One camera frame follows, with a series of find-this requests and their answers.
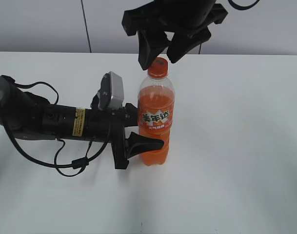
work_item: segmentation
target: yellow label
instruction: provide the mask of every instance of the yellow label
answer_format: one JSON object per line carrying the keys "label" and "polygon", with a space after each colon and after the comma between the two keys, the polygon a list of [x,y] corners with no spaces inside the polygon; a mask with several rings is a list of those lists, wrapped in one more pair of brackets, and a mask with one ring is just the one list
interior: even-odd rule
{"label": "yellow label", "polygon": [[74,129],[72,131],[72,135],[74,137],[80,137],[83,133],[84,127],[84,119],[85,119],[85,109],[76,108],[76,118],[74,122]]}

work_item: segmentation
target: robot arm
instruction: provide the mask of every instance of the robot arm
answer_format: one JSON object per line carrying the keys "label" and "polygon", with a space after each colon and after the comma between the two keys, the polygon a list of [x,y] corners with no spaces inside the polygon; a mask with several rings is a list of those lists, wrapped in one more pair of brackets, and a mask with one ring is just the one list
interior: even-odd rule
{"label": "robot arm", "polygon": [[135,155],[163,147],[162,140],[135,133],[125,138],[125,127],[138,125],[137,108],[130,103],[122,107],[122,78],[113,72],[104,75],[91,109],[50,104],[47,99],[18,87],[23,85],[16,84],[11,77],[0,76],[0,125],[4,126],[16,149],[32,162],[56,169],[77,169],[85,168],[98,155],[74,160],[69,165],[44,163],[24,152],[15,138],[104,142],[103,149],[111,143],[116,169],[126,169],[128,159]]}
{"label": "robot arm", "polygon": [[[228,0],[237,10],[239,6]],[[191,49],[208,41],[211,23],[221,24],[227,11],[216,0],[154,0],[137,9],[124,12],[122,26],[128,36],[139,37],[139,63],[143,70],[150,67],[155,58],[168,47],[167,56],[176,63]],[[165,32],[173,32],[171,41]]]}

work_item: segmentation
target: orange bottle cap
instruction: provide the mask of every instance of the orange bottle cap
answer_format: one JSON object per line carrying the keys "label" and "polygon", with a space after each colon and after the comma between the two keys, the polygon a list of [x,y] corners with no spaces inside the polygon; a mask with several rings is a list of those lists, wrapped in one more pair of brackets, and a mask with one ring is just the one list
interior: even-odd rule
{"label": "orange bottle cap", "polygon": [[152,65],[148,68],[148,75],[155,79],[162,79],[168,75],[168,61],[164,58],[157,57]]}

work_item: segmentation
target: plastic bottle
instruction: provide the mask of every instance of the plastic bottle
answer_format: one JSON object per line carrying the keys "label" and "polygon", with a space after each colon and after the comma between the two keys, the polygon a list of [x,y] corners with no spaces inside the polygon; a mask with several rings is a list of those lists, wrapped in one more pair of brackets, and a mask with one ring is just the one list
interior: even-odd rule
{"label": "plastic bottle", "polygon": [[139,89],[139,134],[164,141],[161,150],[141,154],[141,159],[147,166],[163,164],[169,151],[175,94],[173,85],[167,76],[167,60],[157,57],[148,69],[148,77]]}

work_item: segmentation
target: black cable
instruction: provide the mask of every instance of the black cable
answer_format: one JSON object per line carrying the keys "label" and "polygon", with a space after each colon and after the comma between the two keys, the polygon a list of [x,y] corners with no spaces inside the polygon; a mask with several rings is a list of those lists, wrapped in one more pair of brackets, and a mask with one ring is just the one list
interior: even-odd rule
{"label": "black cable", "polygon": [[86,153],[85,153],[85,157],[86,157],[86,158],[88,158],[88,153],[89,153],[89,151],[90,151],[90,148],[91,148],[91,146],[92,146],[92,142],[94,141],[94,139],[95,139],[95,137],[92,137],[91,140],[89,141],[89,146],[88,146],[88,149],[87,149],[87,151],[86,151]]}
{"label": "black cable", "polygon": [[58,101],[59,101],[59,94],[58,94],[58,92],[56,91],[56,89],[54,89],[54,87],[53,87],[52,85],[50,85],[50,84],[48,84],[48,83],[46,83],[46,82],[43,82],[43,81],[38,81],[38,82],[36,82],[36,83],[33,83],[33,84],[27,84],[27,85],[25,85],[25,84],[17,84],[17,83],[14,83],[14,85],[15,85],[16,87],[20,88],[20,89],[30,89],[30,88],[32,88],[32,87],[38,85],[38,84],[44,84],[44,85],[50,87],[50,88],[56,93],[57,98],[56,98],[56,101],[55,101],[55,103],[54,103],[54,105],[56,105],[56,104],[58,103]]}
{"label": "black cable", "polygon": [[108,144],[109,142],[109,138],[110,138],[110,132],[111,132],[111,124],[109,123],[109,128],[108,128],[108,133],[107,133],[107,137],[106,137],[106,140],[104,141],[103,145],[101,146],[101,148],[99,149],[99,151],[97,151],[96,154],[94,154],[92,157],[89,158],[89,162],[94,160],[95,158],[97,158],[103,151],[104,149],[106,148],[106,145]]}
{"label": "black cable", "polygon": [[38,81],[38,82],[33,83],[33,84],[17,84],[17,83],[15,83],[15,80],[12,77],[10,77],[10,76],[2,75],[1,77],[3,77],[7,82],[15,85],[17,88],[20,88],[20,89],[30,89],[30,88],[38,85],[38,84],[44,84],[44,85],[50,87],[56,93],[56,95],[57,95],[57,98],[56,98],[56,101],[55,101],[54,105],[56,105],[58,103],[58,101],[59,101],[59,94],[58,94],[58,92],[49,83],[46,83],[46,82],[43,82],[43,81]]}
{"label": "black cable", "polygon": [[66,143],[65,143],[64,140],[61,140],[61,139],[58,139],[57,141],[62,142],[62,147],[60,147],[60,149],[57,150],[57,152],[55,154],[55,157],[54,157],[55,169],[58,171],[59,174],[61,174],[62,176],[65,176],[65,177],[74,177],[74,176],[77,176],[77,175],[81,174],[85,170],[85,166],[81,167],[81,169],[77,173],[75,173],[73,175],[67,175],[67,174],[64,174],[63,172],[61,172],[61,170],[59,169],[59,167],[57,165],[57,156],[59,155],[61,150],[65,147]]}
{"label": "black cable", "polygon": [[[6,119],[6,116],[5,114],[3,113],[3,109],[1,107],[1,103],[0,103],[0,117],[1,117],[1,120],[2,120],[2,124],[3,124],[3,127],[5,129],[5,132],[8,136],[8,138],[10,139],[10,141],[12,142],[12,144],[14,145],[14,147],[16,148],[16,150],[22,155],[24,156],[27,160],[33,162],[33,163],[36,163],[38,165],[41,165],[41,166],[44,166],[44,167],[50,167],[50,168],[55,168],[55,165],[54,164],[51,164],[51,163],[46,163],[46,162],[43,162],[43,161],[40,161],[40,160],[37,160],[33,157],[31,157],[30,155],[28,155],[21,147],[20,145],[17,143],[16,139],[14,138],[14,135],[8,125],[8,122],[7,122],[7,119]],[[65,165],[57,165],[59,168],[71,168],[72,167],[72,164],[65,164]]]}
{"label": "black cable", "polygon": [[239,10],[239,11],[245,11],[245,10],[248,10],[250,8],[253,8],[260,0],[256,0],[254,3],[252,3],[251,5],[249,6],[240,6],[238,4],[236,4],[233,0],[228,0],[228,2],[230,3],[230,5],[235,8],[236,10]]}

